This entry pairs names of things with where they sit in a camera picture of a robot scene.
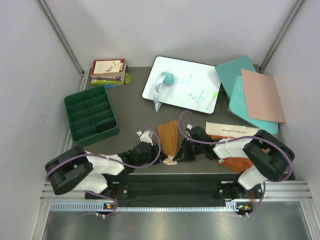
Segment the mustard brown underwear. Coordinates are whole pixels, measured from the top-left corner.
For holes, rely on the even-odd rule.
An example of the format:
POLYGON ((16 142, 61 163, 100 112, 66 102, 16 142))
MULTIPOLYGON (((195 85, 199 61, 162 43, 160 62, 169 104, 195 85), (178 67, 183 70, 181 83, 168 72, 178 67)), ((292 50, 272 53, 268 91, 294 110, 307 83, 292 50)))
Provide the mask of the mustard brown underwear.
POLYGON ((157 126, 162 151, 167 157, 162 161, 165 165, 174 166, 178 162, 173 160, 179 150, 178 121, 172 120, 157 126))

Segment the black ribbed underwear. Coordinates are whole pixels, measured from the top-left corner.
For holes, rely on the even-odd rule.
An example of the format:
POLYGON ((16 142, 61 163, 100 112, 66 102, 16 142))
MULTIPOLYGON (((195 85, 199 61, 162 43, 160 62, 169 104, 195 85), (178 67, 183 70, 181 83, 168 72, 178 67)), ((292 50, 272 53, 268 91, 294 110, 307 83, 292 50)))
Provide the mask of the black ribbed underwear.
POLYGON ((95 130, 98 134, 110 131, 111 129, 117 126, 116 121, 103 122, 95 127, 95 130))

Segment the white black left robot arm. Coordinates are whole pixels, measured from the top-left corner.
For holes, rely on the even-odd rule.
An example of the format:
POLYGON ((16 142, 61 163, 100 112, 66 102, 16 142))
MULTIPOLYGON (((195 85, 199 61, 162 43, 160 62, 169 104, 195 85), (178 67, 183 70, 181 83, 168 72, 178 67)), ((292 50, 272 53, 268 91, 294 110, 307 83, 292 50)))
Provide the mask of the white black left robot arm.
POLYGON ((167 158, 156 143, 140 142, 133 149, 114 155, 93 154, 75 146, 49 161, 44 169, 55 195, 90 191, 106 199, 114 191, 108 175, 126 176, 167 158))

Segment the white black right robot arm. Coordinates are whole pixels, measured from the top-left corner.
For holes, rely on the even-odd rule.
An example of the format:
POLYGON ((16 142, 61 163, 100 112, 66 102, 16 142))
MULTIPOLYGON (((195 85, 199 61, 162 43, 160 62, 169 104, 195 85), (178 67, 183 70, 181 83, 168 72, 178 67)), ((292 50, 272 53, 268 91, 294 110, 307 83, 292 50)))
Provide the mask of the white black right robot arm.
POLYGON ((292 169, 294 152, 265 130, 231 139, 213 139, 200 126, 188 125, 186 132, 173 158, 176 162, 191 162, 197 155, 204 155, 211 161, 245 158, 252 162, 233 185, 233 192, 239 198, 245 198, 252 188, 265 181, 280 181, 285 177, 285 170, 292 169))

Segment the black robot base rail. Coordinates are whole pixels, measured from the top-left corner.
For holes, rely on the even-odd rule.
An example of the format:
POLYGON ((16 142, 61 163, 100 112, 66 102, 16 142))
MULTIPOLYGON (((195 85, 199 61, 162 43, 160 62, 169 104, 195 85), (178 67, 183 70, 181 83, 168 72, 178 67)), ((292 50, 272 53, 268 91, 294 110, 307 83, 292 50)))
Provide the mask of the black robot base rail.
POLYGON ((232 200, 252 205, 262 196, 261 185, 241 188, 237 173, 129 174, 104 176, 108 187, 98 196, 110 197, 119 207, 222 207, 232 200))

